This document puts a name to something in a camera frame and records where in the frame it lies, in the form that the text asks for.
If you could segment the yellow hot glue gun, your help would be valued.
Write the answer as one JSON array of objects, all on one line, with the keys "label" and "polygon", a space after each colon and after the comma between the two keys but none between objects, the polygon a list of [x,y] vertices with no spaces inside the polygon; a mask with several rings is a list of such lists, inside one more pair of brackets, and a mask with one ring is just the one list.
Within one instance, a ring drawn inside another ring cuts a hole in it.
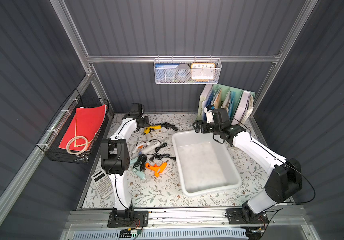
[{"label": "yellow hot glue gun", "polygon": [[143,135],[149,134],[151,131],[159,130],[161,129],[161,125],[154,125],[154,126],[149,126],[144,129]]}]

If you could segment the orange hot glue gun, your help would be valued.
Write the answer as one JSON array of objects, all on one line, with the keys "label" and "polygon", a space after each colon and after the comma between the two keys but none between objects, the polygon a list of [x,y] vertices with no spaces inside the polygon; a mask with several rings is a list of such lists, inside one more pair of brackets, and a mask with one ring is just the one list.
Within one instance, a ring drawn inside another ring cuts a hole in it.
[{"label": "orange hot glue gun", "polygon": [[168,166],[168,163],[165,162],[165,163],[161,164],[160,166],[158,166],[158,165],[152,166],[151,164],[146,163],[145,166],[147,169],[152,170],[154,172],[155,177],[158,178],[160,176],[160,174],[166,169],[166,167]]}]

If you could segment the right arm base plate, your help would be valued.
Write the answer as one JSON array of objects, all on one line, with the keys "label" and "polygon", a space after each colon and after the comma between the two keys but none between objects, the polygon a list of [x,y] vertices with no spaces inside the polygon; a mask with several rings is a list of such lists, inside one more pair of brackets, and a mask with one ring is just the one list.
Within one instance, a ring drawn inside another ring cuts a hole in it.
[{"label": "right arm base plate", "polygon": [[225,217],[228,219],[230,225],[240,224],[267,224],[269,219],[267,214],[260,212],[255,214],[244,208],[230,208],[226,209]]}]

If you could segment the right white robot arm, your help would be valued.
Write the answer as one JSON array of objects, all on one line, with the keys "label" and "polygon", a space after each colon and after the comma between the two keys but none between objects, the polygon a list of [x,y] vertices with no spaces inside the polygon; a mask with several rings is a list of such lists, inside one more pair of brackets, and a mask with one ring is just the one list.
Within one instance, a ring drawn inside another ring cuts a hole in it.
[{"label": "right white robot arm", "polygon": [[283,203],[303,188],[299,161],[288,160],[258,142],[244,124],[239,121],[233,124],[225,109],[208,111],[207,119],[196,120],[193,128],[196,133],[217,135],[223,142],[242,150],[269,175],[264,189],[243,203],[242,214],[246,220]]}]

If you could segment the white plastic storage box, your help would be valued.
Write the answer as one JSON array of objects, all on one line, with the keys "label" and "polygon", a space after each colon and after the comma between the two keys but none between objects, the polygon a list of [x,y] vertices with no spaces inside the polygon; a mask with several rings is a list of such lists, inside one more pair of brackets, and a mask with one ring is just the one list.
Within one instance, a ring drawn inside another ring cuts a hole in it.
[{"label": "white plastic storage box", "polygon": [[242,178],[225,144],[211,134],[195,131],[173,134],[180,182],[183,193],[196,197],[213,192],[236,189]]}]

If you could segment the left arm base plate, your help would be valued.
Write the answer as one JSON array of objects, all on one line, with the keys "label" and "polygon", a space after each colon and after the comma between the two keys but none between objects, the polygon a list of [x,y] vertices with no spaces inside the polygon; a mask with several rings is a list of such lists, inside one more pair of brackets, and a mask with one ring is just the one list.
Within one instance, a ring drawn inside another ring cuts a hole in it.
[{"label": "left arm base plate", "polygon": [[134,211],[132,209],[117,210],[110,212],[108,228],[143,228],[148,226],[149,212]]}]

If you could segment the mint green glue gun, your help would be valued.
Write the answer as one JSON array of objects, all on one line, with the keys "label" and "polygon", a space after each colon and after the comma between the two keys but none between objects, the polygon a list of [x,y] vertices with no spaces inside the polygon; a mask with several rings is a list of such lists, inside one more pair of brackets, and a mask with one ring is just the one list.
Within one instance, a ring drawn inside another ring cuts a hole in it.
[{"label": "mint green glue gun", "polygon": [[135,173],[137,177],[139,177],[142,180],[146,179],[145,173],[143,171],[140,171],[140,167],[135,167],[135,163],[138,161],[138,158],[134,158],[130,160],[130,166],[132,167],[132,171]]}]

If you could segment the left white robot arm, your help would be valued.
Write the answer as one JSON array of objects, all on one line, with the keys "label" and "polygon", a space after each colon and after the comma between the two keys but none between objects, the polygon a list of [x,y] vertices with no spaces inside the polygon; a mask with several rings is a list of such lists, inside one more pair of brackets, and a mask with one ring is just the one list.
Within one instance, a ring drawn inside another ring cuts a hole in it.
[{"label": "left white robot arm", "polygon": [[148,120],[143,115],[143,105],[133,103],[115,133],[101,141],[101,168],[111,180],[115,196],[114,209],[117,211],[127,211],[132,207],[126,179],[130,166],[128,140],[133,133],[148,126]]}]

